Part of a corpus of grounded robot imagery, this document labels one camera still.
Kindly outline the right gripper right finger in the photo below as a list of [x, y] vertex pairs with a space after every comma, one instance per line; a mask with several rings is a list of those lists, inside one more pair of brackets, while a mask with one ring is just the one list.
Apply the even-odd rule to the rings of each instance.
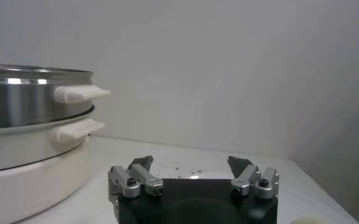
[[264, 172], [250, 162], [229, 156], [227, 163], [234, 179], [230, 181], [233, 198], [243, 198], [254, 194], [261, 200], [270, 200], [279, 195], [279, 173], [273, 167], [267, 167]]

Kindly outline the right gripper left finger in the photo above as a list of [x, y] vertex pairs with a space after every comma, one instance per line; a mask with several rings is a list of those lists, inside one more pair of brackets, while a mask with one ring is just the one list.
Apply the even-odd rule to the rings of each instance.
[[116, 201], [119, 197], [137, 198], [142, 193], [153, 197], [163, 195], [163, 180], [153, 176], [150, 168], [151, 155], [135, 158], [125, 169], [123, 166], [112, 166], [108, 171], [108, 199]]

